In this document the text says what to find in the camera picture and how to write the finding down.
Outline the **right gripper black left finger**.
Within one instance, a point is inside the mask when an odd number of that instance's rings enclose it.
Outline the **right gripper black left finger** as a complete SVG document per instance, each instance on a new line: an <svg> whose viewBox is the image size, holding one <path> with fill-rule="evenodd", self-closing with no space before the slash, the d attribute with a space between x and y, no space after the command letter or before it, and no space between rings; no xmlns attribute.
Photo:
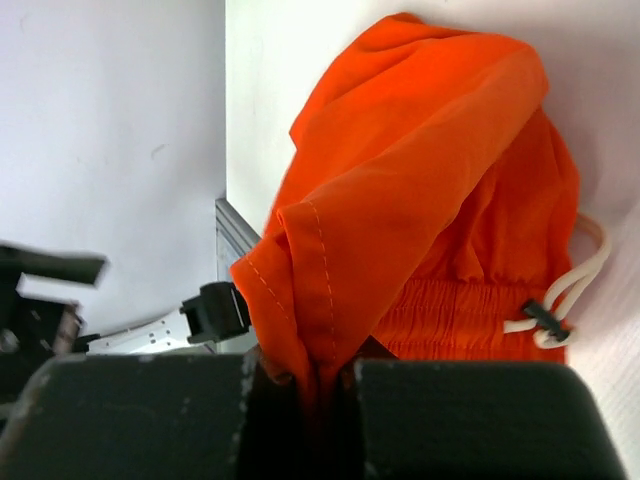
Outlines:
<svg viewBox="0 0 640 480"><path fill-rule="evenodd" d="M255 362L71 356L27 382L1 435L4 479L233 479Z"/></svg>

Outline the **orange shorts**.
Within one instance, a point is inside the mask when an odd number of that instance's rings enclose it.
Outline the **orange shorts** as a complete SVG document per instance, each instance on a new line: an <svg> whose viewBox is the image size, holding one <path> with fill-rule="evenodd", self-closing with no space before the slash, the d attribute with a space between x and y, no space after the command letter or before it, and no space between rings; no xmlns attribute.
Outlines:
<svg viewBox="0 0 640 480"><path fill-rule="evenodd" d="M563 362L503 326L570 268L579 174L529 45L401 13L331 64L232 268L266 356L326 406L374 338L411 360Z"/></svg>

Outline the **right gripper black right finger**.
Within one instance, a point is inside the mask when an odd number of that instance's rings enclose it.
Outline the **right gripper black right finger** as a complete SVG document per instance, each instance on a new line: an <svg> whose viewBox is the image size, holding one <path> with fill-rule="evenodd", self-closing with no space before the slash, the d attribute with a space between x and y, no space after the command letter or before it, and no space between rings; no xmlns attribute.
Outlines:
<svg viewBox="0 0 640 480"><path fill-rule="evenodd" d="M623 479L589 388L553 363L360 361L367 479Z"/></svg>

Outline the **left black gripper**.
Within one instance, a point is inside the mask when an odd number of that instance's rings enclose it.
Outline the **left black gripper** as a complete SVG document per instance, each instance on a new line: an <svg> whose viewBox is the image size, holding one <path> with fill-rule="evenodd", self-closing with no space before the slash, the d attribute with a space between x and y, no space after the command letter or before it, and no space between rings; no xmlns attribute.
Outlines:
<svg viewBox="0 0 640 480"><path fill-rule="evenodd" d="M25 275L95 285L107 259L97 254L54 254L1 246L1 388L20 390L49 359L85 353L97 334L83 336L79 303L26 297L18 284Z"/></svg>

